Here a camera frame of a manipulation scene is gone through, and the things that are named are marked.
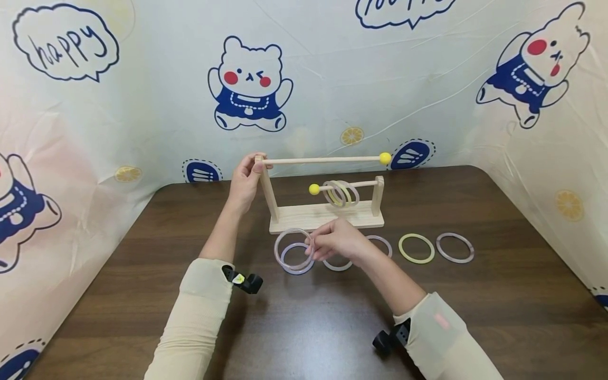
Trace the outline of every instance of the horizontal wooden rod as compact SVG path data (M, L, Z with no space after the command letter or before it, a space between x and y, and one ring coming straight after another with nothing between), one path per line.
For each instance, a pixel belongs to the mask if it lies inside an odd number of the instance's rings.
M283 159L266 159L266 160L262 160L262 162L264 164L266 164L266 165L319 164L319 163L322 163L322 162L357 162L357 161L380 161L380 156L283 158Z
M378 185L378 181L362 181L362 182L351 182L352 187L363 187L363 186L375 186ZM332 186L320 186L319 191L324 192L326 190L331 190Z

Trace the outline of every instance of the wooden upright post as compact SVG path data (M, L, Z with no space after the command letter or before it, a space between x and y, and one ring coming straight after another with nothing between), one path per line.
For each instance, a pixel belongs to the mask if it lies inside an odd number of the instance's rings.
M374 186L374 192L371 196L371 214L373 216L380 215L380 204L382 203L382 194L384 193L384 177L377 176L376 181L378 183Z
M255 157L256 162L262 161L263 159L263 156ZM264 190L264 198L266 198L266 203L268 204L268 209L270 210L271 223L277 223L279 218L277 200L274 198L274 191L272 190L272 183L270 182L270 176L268 175L266 165L263 166L262 177L260 180L262 183L262 190Z

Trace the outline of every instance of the wooden ring toss stand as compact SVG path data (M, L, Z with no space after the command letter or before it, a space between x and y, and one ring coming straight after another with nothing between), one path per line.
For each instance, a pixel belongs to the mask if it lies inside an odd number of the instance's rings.
M336 218L344 218L356 228L375 228L384 227L384 218L380 211L382 203L382 193L384 191L384 177L377 176L374 181L354 182L352 187L374 186L371 201L360 201L352 207L338 208L329 203L321 204L305 204L299 206L282 206L277 205L277 200L274 197L272 182L268 175L266 165L282 165L282 164L319 164L323 162L363 162L363 161L378 161L382 165L387 165L391 160L389 153L382 153L379 156L366 157L319 157L319 158L302 158L302 159L264 159L263 156L256 156L255 161L264 163L261 184L264 190L264 197L270 210L270 227L269 231L273 235L278 235L281 232L299 228L305 231L314 231L327 222ZM329 186L311 185L309 191L316 195L319 191L329 190Z

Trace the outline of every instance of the beige sleeve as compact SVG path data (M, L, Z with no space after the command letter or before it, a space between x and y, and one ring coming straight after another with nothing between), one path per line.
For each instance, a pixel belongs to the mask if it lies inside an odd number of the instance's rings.
M502 380L465 322L437 293L395 317L395 323L408 318L411 327L406 350L426 380Z
M184 275L179 296L144 380L202 379L209 366L232 284L221 260L196 259Z

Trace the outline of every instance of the dark brown table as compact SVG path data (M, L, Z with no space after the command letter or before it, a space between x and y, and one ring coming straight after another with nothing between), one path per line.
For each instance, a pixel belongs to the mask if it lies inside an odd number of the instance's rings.
M451 167L381 174L385 227L364 233L391 242L394 260L462 316L505 379L605 378L608 314L484 172ZM279 178L273 185L280 205L309 204L320 201L307 193L310 183L336 178L373 175ZM229 185L160 189L29 380L143 378L181 278L211 232ZM371 188L361 194L370 199ZM269 219L258 191L241 225L235 264L262 276L264 285L258 295L234 290L206 379L421 379L405 353L386 360L375 355L372 339L392 317L362 271L335 273L317 263L305 275L288 275L274 260ZM431 241L460 233L477 256L465 265L439 255L415 265L397 249L410 232ZM301 240L293 235L284 242ZM443 242L455 256L466 256L464 244ZM415 239L404 246L414 257L428 252ZM301 257L293 252L290 260Z

